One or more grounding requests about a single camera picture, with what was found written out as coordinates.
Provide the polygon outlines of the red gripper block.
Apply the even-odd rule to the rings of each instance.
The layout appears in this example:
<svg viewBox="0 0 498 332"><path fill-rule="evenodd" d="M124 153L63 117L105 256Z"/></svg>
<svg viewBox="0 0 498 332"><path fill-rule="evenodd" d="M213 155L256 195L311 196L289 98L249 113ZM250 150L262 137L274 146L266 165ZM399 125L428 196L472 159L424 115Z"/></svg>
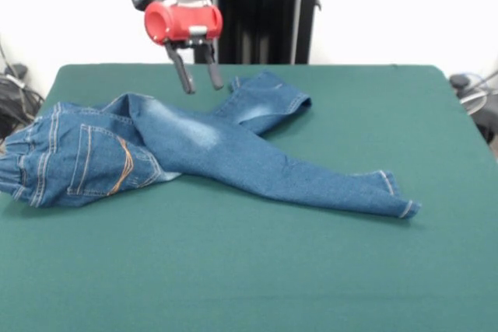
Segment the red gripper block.
<svg viewBox="0 0 498 332"><path fill-rule="evenodd" d="M146 32L152 42L164 45L167 55L174 63L183 90L195 93L195 85L184 60L177 52L177 45L193 38L214 40L223 29L223 16L210 0L157 0L147 5L144 13ZM213 89L223 88L223 79L215 60L212 42L202 45L205 63Z"/></svg>

